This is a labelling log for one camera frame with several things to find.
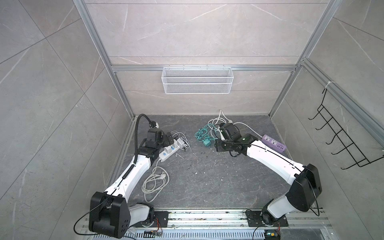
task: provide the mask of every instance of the white power cord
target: white power cord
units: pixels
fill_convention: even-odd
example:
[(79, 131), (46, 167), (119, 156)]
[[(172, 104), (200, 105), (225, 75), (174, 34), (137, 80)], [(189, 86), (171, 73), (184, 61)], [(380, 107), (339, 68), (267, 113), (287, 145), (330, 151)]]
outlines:
[(261, 136), (260, 134), (258, 134), (257, 132), (255, 132), (255, 130), (253, 130), (250, 126), (246, 125), (246, 124), (243, 123), (243, 122), (235, 122), (234, 125), (235, 125), (235, 124), (238, 124), (238, 123), (247, 126), (250, 130), (252, 130), (252, 132), (256, 133), (260, 138), (262, 138), (262, 136)]
[(178, 131), (172, 131), (171, 134), (172, 134), (172, 137), (174, 137), (175, 135), (177, 135), (177, 136), (181, 139), (181, 141), (183, 141), (184, 146), (183, 146), (183, 147), (182, 147), (182, 146), (179, 146), (181, 150), (186, 151), (186, 150), (190, 147), (190, 146), (189, 146), (189, 141), (188, 141), (188, 139), (187, 139), (187, 137), (185, 136), (184, 133), (182, 133), (182, 132), (178, 132)]
[[(146, 202), (150, 203), (152, 202), (153, 200), (155, 200), (155, 198), (157, 197), (157, 195), (161, 192), (161, 190), (163, 190), (163, 188), (169, 183), (169, 175), (167, 173), (167, 171), (162, 168), (162, 167), (159, 167), (157, 164), (159, 163), (161, 159), (159, 159), (157, 162), (156, 162), (156, 166), (152, 169), (152, 174), (147, 177), (147, 179), (144, 181), (143, 185), (141, 186), (141, 190), (142, 192), (144, 193), (144, 199)], [(162, 170), (162, 174), (155, 174), (156, 170), (157, 169), (160, 169)], [(156, 187), (156, 180), (161, 180), (161, 184), (160, 186)], [(147, 189), (147, 183), (149, 182), (155, 182), (154, 186), (151, 188), (151, 189)], [(152, 198), (151, 201), (148, 201), (147, 200), (147, 194), (151, 194), (151, 193), (154, 193), (156, 192), (156, 195), (154, 196), (154, 198)]]
[[(172, 131), (171, 134), (172, 134), (172, 137), (177, 135), (181, 139), (181, 141), (183, 141), (183, 143), (184, 143), (183, 147), (185, 149), (179, 146), (180, 149), (186, 151), (190, 147), (189, 141), (188, 141), (188, 139), (184, 133), (178, 132), (178, 131)], [(144, 200), (148, 203), (155, 200), (155, 198), (161, 192), (161, 190), (163, 190), (163, 188), (169, 183), (169, 174), (167, 173), (167, 171), (164, 168), (158, 166), (160, 160), (161, 159), (159, 159), (156, 162), (156, 166), (152, 169), (152, 174), (149, 177), (147, 177), (147, 179), (145, 179), (143, 185), (141, 186), (141, 191), (144, 193)], [(160, 169), (162, 171), (162, 173), (156, 174), (155, 172), (157, 169)], [(161, 180), (159, 186), (156, 186), (156, 183), (157, 183), (156, 180)], [(147, 184), (149, 182), (154, 182), (154, 186), (151, 189), (147, 188)], [(154, 193), (156, 191), (158, 191), (156, 193), (156, 195), (152, 198), (151, 201), (148, 201), (147, 200), (147, 194), (151, 194), (151, 193)]]
[[(222, 121), (224, 124), (227, 123), (227, 121), (226, 121), (224, 118), (221, 118), (221, 117), (220, 117), (221, 114), (225, 117), (226, 120), (228, 120), (228, 123), (229, 123), (229, 122), (232, 122), (232, 120), (229, 120), (229, 119), (224, 115), (223, 110), (220, 109), (220, 112), (219, 112), (219, 114), (218, 114), (218, 117), (209, 120), (208, 123), (212, 123), (212, 124), (214, 124), (214, 125), (216, 125), (219, 121)], [(258, 134), (255, 130), (253, 130), (250, 126), (246, 125), (245, 123), (243, 123), (243, 122), (235, 122), (234, 125), (235, 125), (235, 124), (243, 124), (243, 125), (247, 126), (250, 130), (252, 130), (252, 132), (256, 133), (260, 138), (262, 138), (262, 136), (261, 136), (260, 134)], [(211, 128), (210, 134), (211, 134), (212, 137), (214, 137), (214, 136), (212, 135), (213, 127), (210, 127), (210, 128)]]

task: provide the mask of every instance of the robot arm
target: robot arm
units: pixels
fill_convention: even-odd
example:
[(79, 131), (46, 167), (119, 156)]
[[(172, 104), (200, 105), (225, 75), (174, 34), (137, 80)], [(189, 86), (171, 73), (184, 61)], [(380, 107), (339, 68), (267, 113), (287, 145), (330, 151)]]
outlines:
[(216, 151), (236, 151), (247, 155), (269, 167), (282, 177), (291, 188), (282, 196), (271, 200), (262, 210), (265, 224), (276, 222), (284, 214), (300, 210), (306, 212), (320, 195), (320, 177), (315, 166), (304, 166), (268, 148), (250, 134), (240, 135), (232, 124), (221, 124), (220, 133), (226, 139), (215, 140)]
[(170, 133), (165, 134), (155, 122), (143, 144), (137, 148), (137, 125), (135, 128), (135, 156), (119, 178), (104, 192), (96, 192), (91, 198), (89, 230), (111, 237), (121, 238), (127, 229), (140, 222), (150, 225), (154, 221), (154, 209), (148, 204), (136, 204), (128, 207), (128, 199), (142, 175), (159, 157), (160, 149), (170, 146), (174, 140)]

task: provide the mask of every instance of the wire basket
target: wire basket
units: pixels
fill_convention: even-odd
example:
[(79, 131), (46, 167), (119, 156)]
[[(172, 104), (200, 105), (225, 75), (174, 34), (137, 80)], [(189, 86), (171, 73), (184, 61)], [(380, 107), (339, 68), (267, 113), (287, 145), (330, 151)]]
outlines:
[(229, 93), (230, 67), (166, 67), (161, 75), (166, 94)]

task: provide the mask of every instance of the power outlet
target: power outlet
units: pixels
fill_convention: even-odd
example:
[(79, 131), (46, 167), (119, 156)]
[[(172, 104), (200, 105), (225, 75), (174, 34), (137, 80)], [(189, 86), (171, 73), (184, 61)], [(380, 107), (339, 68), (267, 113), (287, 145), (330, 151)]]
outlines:
[(282, 153), (286, 149), (286, 146), (284, 144), (276, 141), (275, 139), (271, 138), (268, 135), (264, 135), (261, 140), (265, 145), (267, 145), (268, 147), (272, 148), (277, 152)]
[(181, 139), (180, 141), (178, 140), (173, 139), (173, 144), (168, 147), (165, 147), (164, 150), (159, 153), (159, 158), (161, 159), (161, 162), (167, 160), (172, 154), (174, 154), (177, 150), (184, 146), (184, 143), (182, 143)]

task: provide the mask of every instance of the marble floor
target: marble floor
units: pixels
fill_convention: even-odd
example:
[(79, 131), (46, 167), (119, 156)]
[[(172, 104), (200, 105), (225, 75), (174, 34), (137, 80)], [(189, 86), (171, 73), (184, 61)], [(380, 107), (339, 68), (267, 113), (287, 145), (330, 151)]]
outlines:
[[(155, 207), (201, 207), (201, 208), (260, 208), (272, 198), (289, 189), (289, 185), (272, 170), (240, 155), (231, 157), (228, 152), (216, 152), (214, 146), (205, 147), (197, 142), (195, 132), (217, 116), (149, 116), (158, 122), (165, 132), (177, 130), (185, 133), (191, 147), (179, 150), (165, 162), (160, 162), (170, 176), (168, 185), (152, 202)], [(279, 140), (279, 136), (268, 116), (230, 116), (233, 122), (243, 122), (260, 135), (267, 134)], [(246, 126), (237, 124), (242, 134), (252, 133)], [(146, 137), (148, 122), (142, 118), (138, 129), (138, 142)], [(130, 163), (134, 155), (134, 142), (131, 141), (121, 171)], [(143, 175), (133, 190), (128, 204), (144, 202), (141, 186), (153, 166)]]

